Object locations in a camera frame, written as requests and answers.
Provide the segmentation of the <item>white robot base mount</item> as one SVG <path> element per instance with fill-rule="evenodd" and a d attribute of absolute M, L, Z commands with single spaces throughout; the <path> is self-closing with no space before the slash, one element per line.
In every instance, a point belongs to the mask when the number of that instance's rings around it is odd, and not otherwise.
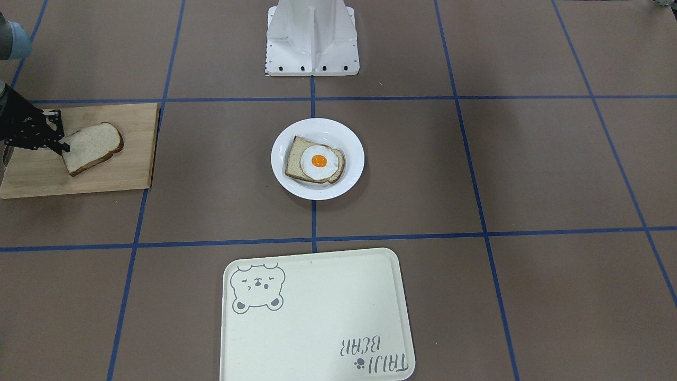
<path fill-rule="evenodd" d="M 279 1 L 268 9 L 264 73 L 271 77 L 360 72 L 355 11 L 344 1 Z"/>

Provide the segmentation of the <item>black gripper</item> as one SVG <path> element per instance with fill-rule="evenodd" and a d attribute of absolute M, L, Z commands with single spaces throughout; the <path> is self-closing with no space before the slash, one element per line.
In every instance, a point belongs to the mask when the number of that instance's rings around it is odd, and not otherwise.
<path fill-rule="evenodd" d="M 71 150 L 65 137 L 60 110 L 43 111 L 11 87 L 2 88 L 1 140 L 21 149 L 51 149 L 63 156 Z"/>

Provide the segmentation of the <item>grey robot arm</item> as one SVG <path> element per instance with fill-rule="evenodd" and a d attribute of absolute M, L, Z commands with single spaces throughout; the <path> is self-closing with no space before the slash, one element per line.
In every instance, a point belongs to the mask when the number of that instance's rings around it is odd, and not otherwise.
<path fill-rule="evenodd" d="M 18 60 L 31 54 L 32 45 L 25 29 L 1 15 L 1 59 Z M 65 130 L 61 111 L 43 111 L 9 84 L 1 84 L 1 138 L 2 143 L 20 149 L 50 149 L 58 155 L 70 152 L 70 145 L 62 141 Z"/>

